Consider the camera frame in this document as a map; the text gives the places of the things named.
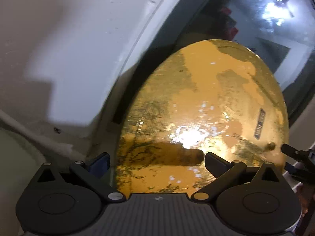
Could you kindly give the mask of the gold round box lid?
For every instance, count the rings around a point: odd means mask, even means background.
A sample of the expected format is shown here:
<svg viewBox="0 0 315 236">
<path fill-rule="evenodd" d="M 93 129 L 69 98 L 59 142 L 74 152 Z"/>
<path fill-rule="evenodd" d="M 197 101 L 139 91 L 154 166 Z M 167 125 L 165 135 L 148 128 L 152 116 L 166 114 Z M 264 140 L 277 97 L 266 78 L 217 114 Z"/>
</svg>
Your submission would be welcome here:
<svg viewBox="0 0 315 236">
<path fill-rule="evenodd" d="M 125 195 L 191 195 L 215 179 L 205 167 L 209 152 L 283 171 L 288 132 L 282 91 L 263 60 L 232 41 L 199 41 L 169 56 L 135 95 L 114 182 Z"/>
</svg>

